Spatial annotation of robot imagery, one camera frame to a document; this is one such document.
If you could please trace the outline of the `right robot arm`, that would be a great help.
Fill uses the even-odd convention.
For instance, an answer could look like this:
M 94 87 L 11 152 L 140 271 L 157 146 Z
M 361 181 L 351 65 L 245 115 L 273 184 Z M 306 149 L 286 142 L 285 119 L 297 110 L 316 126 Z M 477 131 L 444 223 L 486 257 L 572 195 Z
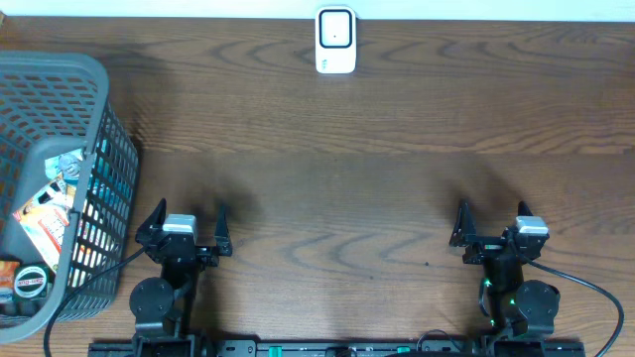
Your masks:
M 490 318 L 492 332 L 479 338 L 483 354 L 494 356 L 504 343 L 523 340 L 540 345 L 554 333 L 560 291 L 523 274 L 523 266 L 541 256 L 549 238 L 547 223 L 523 201 L 514 223 L 497 236 L 478 234 L 468 203 L 459 203 L 448 245 L 463 247 L 462 262 L 484 271 L 478 303 Z

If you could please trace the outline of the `pale green small packet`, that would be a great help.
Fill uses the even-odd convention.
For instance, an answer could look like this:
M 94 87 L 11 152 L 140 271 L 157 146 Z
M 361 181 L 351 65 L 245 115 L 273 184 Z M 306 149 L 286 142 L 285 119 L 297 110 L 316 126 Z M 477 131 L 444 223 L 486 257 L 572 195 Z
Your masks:
M 67 153 L 81 154 L 81 156 L 83 158 L 82 149 L 75 149 L 75 150 L 69 151 Z M 77 185 L 78 181 L 66 181 L 63 178 L 63 175 L 61 174 L 61 172 L 58 169 L 59 156 L 60 155 L 56 155 L 54 157 L 51 157 L 51 158 L 48 158 L 48 159 L 45 160 L 45 174 L 46 174 L 46 176 L 49 179 L 62 178 L 65 183 L 72 184 L 72 185 Z

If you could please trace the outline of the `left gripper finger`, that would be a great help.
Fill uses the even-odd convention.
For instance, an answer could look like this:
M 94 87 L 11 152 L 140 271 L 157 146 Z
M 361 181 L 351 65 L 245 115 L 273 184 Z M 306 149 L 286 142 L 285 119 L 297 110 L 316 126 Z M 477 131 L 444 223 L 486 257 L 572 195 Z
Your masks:
M 214 229 L 215 248 L 219 256 L 231 257 L 233 254 L 233 245 L 230 239 L 226 207 L 221 205 L 217 214 L 216 226 Z
M 135 241 L 142 246 L 147 246 L 154 235 L 162 230 L 166 220 L 167 201 L 162 198 L 154 211 L 138 227 L 135 234 Z

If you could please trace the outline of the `dark green round-logo box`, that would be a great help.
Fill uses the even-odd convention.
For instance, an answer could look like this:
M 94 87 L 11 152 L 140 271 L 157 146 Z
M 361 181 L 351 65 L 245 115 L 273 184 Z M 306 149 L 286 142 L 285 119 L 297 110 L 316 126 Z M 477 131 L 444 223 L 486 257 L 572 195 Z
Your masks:
M 14 301 L 46 299 L 53 286 L 53 275 L 45 263 L 21 266 L 14 279 Z

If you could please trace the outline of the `teal spray bottle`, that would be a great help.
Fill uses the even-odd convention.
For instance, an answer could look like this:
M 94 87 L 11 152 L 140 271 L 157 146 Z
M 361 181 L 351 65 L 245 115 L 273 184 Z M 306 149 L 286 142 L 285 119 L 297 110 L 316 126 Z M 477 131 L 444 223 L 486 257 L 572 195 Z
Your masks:
M 82 161 L 81 154 L 65 153 L 59 156 L 58 169 L 66 181 L 78 181 Z

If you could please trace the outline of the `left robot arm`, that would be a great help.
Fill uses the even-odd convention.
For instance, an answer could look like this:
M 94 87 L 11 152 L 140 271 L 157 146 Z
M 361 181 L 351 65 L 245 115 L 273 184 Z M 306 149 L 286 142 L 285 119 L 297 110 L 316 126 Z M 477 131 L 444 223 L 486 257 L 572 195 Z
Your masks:
M 135 241 L 161 266 L 161 275 L 140 282 L 129 298 L 135 356 L 216 354 L 214 343 L 203 332 L 192 331 L 190 322 L 199 275 L 233 253 L 225 207 L 217 214 L 213 239 L 213 246 L 199 245 L 196 217 L 168 214 L 164 199 L 139 226 Z

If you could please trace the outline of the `yellow wet wipes pack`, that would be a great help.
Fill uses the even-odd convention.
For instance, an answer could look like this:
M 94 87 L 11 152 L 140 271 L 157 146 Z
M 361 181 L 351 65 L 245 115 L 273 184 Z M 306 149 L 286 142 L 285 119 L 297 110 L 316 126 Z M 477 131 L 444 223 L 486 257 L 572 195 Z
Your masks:
M 64 231 L 69 227 L 76 186 L 57 175 L 12 213 L 42 260 L 55 273 L 62 253 Z

